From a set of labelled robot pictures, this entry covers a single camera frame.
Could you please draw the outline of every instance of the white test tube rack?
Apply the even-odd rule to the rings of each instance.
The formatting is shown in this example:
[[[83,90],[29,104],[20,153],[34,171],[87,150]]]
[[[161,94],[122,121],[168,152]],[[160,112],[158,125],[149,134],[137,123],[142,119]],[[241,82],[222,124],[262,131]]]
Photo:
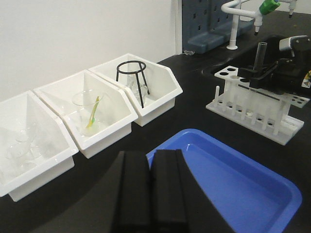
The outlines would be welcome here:
[[[264,89],[255,89],[238,77],[238,68],[228,66],[215,73],[225,80],[224,93],[206,108],[255,131],[282,145],[302,128],[304,122],[288,115],[291,105],[302,108],[310,99],[284,93],[278,95]]]

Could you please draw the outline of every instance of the glass tube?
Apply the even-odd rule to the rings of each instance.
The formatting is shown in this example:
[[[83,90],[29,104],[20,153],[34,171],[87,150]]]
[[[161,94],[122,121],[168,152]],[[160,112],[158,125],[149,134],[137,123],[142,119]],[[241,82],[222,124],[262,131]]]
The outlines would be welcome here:
[[[266,42],[259,42],[257,46],[257,53],[254,63],[254,70],[261,71],[263,66],[263,60],[266,54],[268,43]]]

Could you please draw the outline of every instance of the faucet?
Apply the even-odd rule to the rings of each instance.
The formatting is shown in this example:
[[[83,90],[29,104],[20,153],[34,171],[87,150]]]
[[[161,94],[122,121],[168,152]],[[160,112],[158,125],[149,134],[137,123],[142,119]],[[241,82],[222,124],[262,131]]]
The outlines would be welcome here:
[[[233,14],[232,30],[230,36],[230,42],[227,46],[229,50],[236,50],[236,39],[239,26],[240,16],[254,18],[255,35],[258,34],[259,29],[262,25],[262,18],[264,15],[274,11],[280,6],[279,0],[265,0],[257,11],[247,11],[241,9],[241,4],[250,0],[233,0],[222,5],[221,9],[227,14]]]
[[[294,9],[296,8],[296,2],[297,0],[279,0],[280,2],[289,3],[288,9],[290,10],[289,18],[293,16]]]

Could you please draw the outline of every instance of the pegboard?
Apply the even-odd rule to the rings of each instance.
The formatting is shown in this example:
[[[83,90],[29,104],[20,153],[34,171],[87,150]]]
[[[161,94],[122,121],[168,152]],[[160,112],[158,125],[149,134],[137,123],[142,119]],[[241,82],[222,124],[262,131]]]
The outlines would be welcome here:
[[[183,51],[205,53],[230,39],[232,15],[221,6],[230,0],[182,0]],[[238,35],[253,28],[253,21],[239,22]]]

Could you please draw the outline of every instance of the black countertop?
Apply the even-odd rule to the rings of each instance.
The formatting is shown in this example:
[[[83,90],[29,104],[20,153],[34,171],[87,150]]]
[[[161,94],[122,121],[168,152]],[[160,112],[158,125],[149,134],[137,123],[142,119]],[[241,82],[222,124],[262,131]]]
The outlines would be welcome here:
[[[109,221],[107,210],[115,198],[110,188],[115,180],[107,171],[118,152],[139,150],[148,153],[187,128],[206,132],[296,184],[303,201],[284,233],[310,233],[311,103],[302,109],[291,107],[289,114],[304,121],[305,125],[286,146],[205,108],[214,98],[215,86],[224,84],[211,71],[272,34],[311,36],[311,15],[295,13],[288,19],[286,12],[273,12],[265,17],[257,37],[248,32],[238,38],[239,49],[236,51],[227,50],[225,43],[206,54],[181,54],[160,62],[172,69],[183,89],[176,98],[175,107],[144,127],[133,123],[130,135],[91,159],[81,153],[74,155],[74,168],[22,200],[13,202],[8,195],[0,198],[0,233],[107,232],[108,226],[103,219]]]

